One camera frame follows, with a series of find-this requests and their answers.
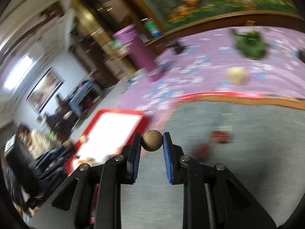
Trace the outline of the beige garlic-like piece on cloth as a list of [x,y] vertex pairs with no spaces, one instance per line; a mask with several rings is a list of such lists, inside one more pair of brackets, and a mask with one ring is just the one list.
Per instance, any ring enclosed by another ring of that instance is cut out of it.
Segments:
[[226,71],[226,77],[232,85],[246,85],[249,80],[249,73],[244,67],[231,67]]

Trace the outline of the seated person in background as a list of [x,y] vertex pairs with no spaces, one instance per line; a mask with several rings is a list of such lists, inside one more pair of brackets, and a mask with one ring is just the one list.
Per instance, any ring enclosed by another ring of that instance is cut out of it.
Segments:
[[56,100],[62,111],[63,118],[68,119],[71,115],[71,108],[69,106],[69,101],[63,99],[60,94],[56,94]]

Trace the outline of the grey mat with red trim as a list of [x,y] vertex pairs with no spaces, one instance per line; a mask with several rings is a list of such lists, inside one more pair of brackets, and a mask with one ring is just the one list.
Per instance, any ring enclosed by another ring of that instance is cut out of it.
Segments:
[[[164,126],[174,144],[194,157],[213,131],[231,135],[211,143],[204,164],[224,164],[283,225],[304,195],[304,111],[272,105],[188,102]],[[134,185],[121,189],[123,228],[181,228],[183,187],[166,176],[163,151],[141,156]]]

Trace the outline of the round brown longan fruit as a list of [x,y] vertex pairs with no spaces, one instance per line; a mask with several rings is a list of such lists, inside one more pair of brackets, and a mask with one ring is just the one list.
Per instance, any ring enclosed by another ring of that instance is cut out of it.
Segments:
[[142,147],[148,152],[155,152],[163,145],[163,136],[157,130],[148,130],[142,135]]

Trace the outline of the green white bottle on shelf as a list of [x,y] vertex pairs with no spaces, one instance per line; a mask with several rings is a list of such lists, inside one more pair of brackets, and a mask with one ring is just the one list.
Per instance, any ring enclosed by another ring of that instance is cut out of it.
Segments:
[[161,32],[159,31],[159,29],[157,28],[157,26],[155,25],[152,19],[145,20],[144,26],[150,32],[153,38],[158,38],[162,36]]

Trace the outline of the red framed white tray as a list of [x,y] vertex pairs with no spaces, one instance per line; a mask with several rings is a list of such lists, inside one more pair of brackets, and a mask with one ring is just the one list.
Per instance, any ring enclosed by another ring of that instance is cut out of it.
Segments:
[[68,174],[82,163],[104,164],[132,143],[135,133],[143,133],[150,121],[144,111],[100,109],[75,142],[75,153],[66,162]]

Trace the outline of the small black object on cloth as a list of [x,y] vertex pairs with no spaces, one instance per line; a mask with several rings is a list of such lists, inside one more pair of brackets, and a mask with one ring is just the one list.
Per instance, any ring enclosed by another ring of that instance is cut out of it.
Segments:
[[305,63],[305,49],[300,49],[298,51],[298,58]]

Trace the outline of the person in beige jacket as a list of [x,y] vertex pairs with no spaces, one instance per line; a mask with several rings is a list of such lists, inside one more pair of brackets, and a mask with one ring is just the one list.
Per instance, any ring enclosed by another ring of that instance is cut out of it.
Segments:
[[51,140],[40,130],[31,130],[25,124],[20,124],[17,129],[17,137],[28,149],[34,159],[38,158],[47,150],[57,149],[60,144]]

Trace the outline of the black cup behind thermos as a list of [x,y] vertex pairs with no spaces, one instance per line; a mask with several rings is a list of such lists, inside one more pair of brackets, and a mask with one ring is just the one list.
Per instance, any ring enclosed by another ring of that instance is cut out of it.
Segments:
[[176,55],[181,54],[187,47],[182,45],[178,40],[172,40],[170,42],[170,47],[174,50]]

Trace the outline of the purple floral tablecloth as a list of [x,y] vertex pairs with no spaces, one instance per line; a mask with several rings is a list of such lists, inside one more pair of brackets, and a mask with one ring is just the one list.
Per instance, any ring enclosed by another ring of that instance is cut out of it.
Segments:
[[[142,110],[151,116],[151,126],[163,118],[180,96],[203,92],[304,97],[304,63],[298,58],[304,33],[279,27],[258,27],[268,44],[265,58],[251,60],[235,49],[231,29],[221,28],[180,38],[187,48],[179,55],[167,49],[156,59],[165,69],[158,81],[141,75],[119,96],[117,109]],[[227,69],[244,67],[246,85],[232,85]]]

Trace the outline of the green leafy vegetable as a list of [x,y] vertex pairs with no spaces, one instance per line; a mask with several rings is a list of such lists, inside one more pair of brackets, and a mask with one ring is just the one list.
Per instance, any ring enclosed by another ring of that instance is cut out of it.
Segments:
[[246,33],[239,33],[236,29],[231,29],[235,49],[244,57],[251,60],[261,60],[266,56],[267,43],[261,33],[250,30]]

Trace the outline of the framed wall painting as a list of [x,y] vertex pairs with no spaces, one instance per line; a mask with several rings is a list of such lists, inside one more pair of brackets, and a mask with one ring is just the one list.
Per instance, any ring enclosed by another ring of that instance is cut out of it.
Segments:
[[26,100],[38,113],[41,113],[63,83],[63,79],[49,68],[28,94]]

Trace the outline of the blue covered side table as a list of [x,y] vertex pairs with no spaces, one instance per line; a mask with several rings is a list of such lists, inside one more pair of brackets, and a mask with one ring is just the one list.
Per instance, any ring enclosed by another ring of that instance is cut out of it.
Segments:
[[98,95],[102,95],[102,90],[100,87],[94,83],[93,81],[88,81],[82,85],[80,89],[76,92],[76,94],[70,99],[69,106],[73,113],[79,118],[82,117],[83,112],[81,111],[79,104],[85,98],[88,91],[93,89]]

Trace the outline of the purple thermos bottle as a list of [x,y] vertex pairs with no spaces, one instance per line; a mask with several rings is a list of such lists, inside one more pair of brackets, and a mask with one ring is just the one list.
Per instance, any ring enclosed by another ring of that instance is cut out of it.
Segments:
[[113,37],[121,44],[127,45],[130,58],[137,67],[143,68],[146,76],[155,82],[162,77],[162,68],[155,62],[152,51],[144,46],[143,41],[139,37],[139,31],[136,25],[131,24],[119,31]]

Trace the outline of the red date on mat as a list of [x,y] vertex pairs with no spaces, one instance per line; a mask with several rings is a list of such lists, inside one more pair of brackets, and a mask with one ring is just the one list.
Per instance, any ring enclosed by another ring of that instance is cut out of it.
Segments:
[[210,155],[210,148],[211,146],[209,143],[203,143],[198,145],[193,154],[194,159],[202,162],[206,161]]
[[218,144],[227,144],[231,140],[231,134],[226,131],[212,131],[210,133],[210,138],[213,142]]

